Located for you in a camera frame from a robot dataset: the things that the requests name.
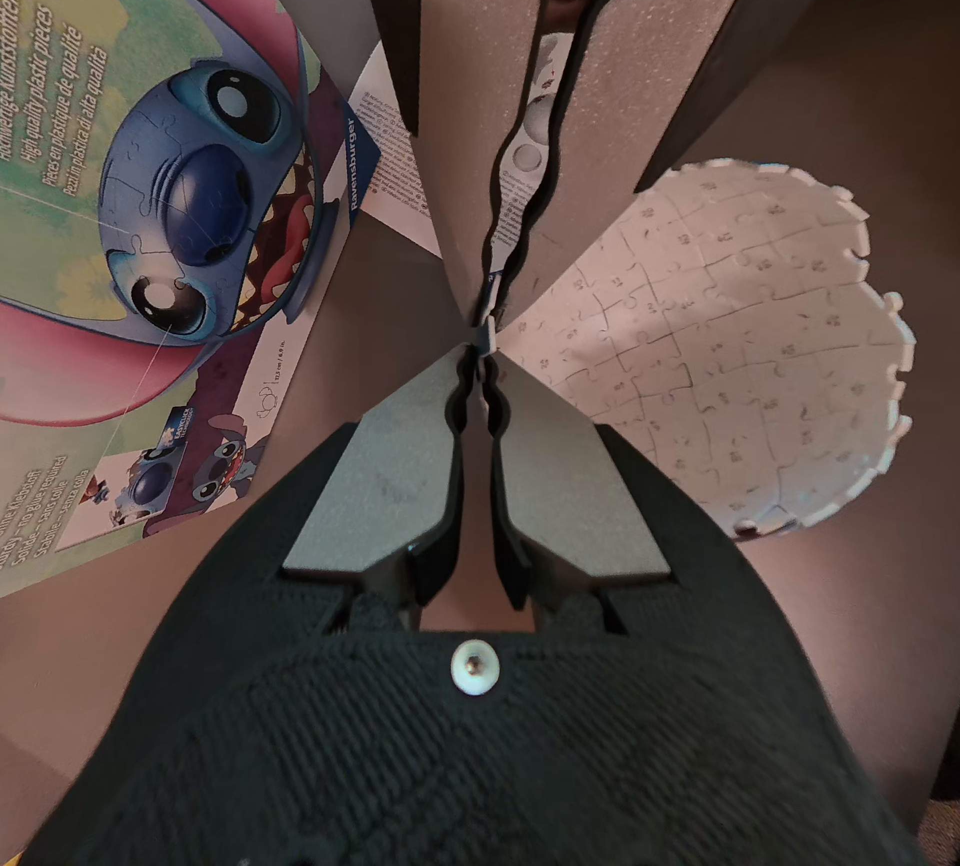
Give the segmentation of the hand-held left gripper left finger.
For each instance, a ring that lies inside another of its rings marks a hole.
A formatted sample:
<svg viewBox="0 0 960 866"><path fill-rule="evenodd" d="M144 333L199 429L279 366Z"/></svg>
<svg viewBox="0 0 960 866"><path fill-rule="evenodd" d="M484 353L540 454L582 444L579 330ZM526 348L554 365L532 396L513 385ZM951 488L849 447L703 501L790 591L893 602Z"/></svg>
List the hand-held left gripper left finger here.
<svg viewBox="0 0 960 866"><path fill-rule="evenodd" d="M283 561L295 577L346 582L426 607L459 553L461 434L474 347L459 344L371 408Z"/></svg>

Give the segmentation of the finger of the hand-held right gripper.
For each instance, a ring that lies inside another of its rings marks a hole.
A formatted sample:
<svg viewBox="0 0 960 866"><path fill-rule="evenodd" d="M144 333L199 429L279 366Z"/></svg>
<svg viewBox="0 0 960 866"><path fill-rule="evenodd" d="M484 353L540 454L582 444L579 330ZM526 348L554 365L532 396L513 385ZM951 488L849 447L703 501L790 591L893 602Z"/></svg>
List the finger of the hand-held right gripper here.
<svg viewBox="0 0 960 866"><path fill-rule="evenodd" d="M419 176L465 320L485 282L498 152L520 111L541 0L421 0Z"/></svg>
<svg viewBox="0 0 960 866"><path fill-rule="evenodd" d="M498 293L522 315L629 206L736 0L594 0L548 125L545 179Z"/></svg>

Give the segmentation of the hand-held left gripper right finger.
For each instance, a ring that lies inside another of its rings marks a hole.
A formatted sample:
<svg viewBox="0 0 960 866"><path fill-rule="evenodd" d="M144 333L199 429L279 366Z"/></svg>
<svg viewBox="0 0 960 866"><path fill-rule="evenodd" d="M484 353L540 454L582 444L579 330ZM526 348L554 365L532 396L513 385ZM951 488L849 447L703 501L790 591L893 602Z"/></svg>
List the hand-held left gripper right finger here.
<svg viewBox="0 0 960 866"><path fill-rule="evenodd" d="M510 604L667 579L670 566L594 423L497 352L484 359L496 569Z"/></svg>

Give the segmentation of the partly built blue puzzle ball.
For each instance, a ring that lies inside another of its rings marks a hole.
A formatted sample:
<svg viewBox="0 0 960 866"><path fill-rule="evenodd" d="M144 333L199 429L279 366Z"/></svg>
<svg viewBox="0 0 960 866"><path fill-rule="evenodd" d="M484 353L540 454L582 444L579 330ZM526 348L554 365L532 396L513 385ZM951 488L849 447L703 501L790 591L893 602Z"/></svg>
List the partly built blue puzzle ball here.
<svg viewBox="0 0 960 866"><path fill-rule="evenodd" d="M916 339L868 214L787 165L666 173L499 349L614 427L730 536L809 527L887 472Z"/></svg>

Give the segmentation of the printed cardboard puzzle box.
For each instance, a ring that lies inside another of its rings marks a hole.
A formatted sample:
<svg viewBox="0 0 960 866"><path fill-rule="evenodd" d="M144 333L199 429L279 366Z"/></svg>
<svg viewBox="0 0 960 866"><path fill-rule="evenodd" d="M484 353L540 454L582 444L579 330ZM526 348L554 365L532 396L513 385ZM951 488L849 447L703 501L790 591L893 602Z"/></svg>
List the printed cardboard puzzle box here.
<svg viewBox="0 0 960 866"><path fill-rule="evenodd" d="M249 493L378 158L280 0L2 0L3 596Z"/></svg>

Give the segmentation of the white instruction leaflet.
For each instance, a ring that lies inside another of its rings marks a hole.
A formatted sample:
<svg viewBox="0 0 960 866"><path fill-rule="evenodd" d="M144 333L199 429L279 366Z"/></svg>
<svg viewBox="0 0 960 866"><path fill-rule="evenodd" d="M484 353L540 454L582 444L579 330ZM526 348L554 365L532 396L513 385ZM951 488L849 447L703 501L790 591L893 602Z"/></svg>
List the white instruction leaflet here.
<svg viewBox="0 0 960 866"><path fill-rule="evenodd" d="M503 270L517 246L523 212L544 180L549 157L549 119L572 39L571 33L558 32L545 34L540 40L523 122L499 166L500 212L491 241L492 272ZM366 62L349 105L380 152L363 210L440 257L428 202L381 43Z"/></svg>

